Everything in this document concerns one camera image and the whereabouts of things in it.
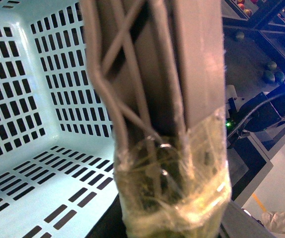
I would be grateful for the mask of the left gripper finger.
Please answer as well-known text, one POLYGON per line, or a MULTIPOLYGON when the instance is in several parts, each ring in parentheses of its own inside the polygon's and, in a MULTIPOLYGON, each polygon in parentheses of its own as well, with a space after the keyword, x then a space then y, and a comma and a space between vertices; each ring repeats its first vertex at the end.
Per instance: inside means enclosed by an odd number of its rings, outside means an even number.
POLYGON ((117 139, 181 138, 224 106, 218 0, 82 0, 91 83, 117 139))

